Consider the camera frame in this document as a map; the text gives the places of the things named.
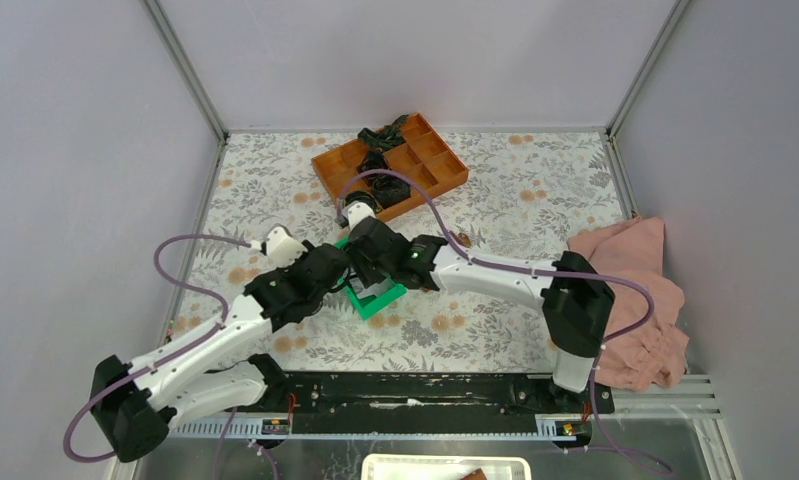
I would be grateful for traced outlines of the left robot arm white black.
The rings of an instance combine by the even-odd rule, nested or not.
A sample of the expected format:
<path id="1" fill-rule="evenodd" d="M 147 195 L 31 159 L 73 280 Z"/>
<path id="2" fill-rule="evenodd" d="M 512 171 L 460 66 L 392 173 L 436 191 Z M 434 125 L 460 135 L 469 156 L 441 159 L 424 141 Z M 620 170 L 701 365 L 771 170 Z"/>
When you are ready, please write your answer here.
<path id="1" fill-rule="evenodd" d="M 72 448 L 74 428 L 85 414 L 93 416 L 112 449 L 101 460 L 129 463 L 153 451 L 186 419 L 186 409 L 176 407 L 175 398 L 187 396 L 191 382 L 213 379 L 210 368 L 232 351 L 314 315 L 351 265 L 341 248 L 298 241 L 283 226 L 258 240 L 229 242 L 259 251 L 275 269 L 255 277 L 231 301 L 203 289 L 202 294 L 220 302 L 221 311 L 185 336 L 127 362 L 115 355 L 102 360 L 93 373 L 88 403 L 64 434 L 67 457 L 79 463 L 97 460 Z"/>

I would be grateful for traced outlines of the green plastic card box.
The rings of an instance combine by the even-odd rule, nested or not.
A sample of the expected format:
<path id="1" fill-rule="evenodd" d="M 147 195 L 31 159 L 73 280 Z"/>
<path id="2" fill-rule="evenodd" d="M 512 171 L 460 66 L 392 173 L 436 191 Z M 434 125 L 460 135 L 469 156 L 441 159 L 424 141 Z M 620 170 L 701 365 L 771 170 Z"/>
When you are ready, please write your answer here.
<path id="1" fill-rule="evenodd" d="M 363 320 L 368 320 L 407 293 L 407 289 L 392 280 L 384 270 L 349 246 L 347 237 L 335 247 L 348 253 L 350 266 L 331 290 L 342 292 Z"/>

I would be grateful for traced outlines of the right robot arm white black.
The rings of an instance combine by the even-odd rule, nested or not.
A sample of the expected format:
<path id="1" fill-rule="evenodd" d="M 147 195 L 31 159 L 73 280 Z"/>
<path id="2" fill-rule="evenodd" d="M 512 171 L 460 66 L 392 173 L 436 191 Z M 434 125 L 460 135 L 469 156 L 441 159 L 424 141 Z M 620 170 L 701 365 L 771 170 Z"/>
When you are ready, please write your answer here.
<path id="1" fill-rule="evenodd" d="M 541 313 L 558 349 L 550 402 L 572 412 L 587 400 L 615 294 L 583 256 L 565 251 L 555 261 L 519 260 L 475 254 L 444 236 L 407 239 L 363 202 L 342 208 L 340 221 L 366 287 L 389 279 L 409 290 L 482 294 Z"/>

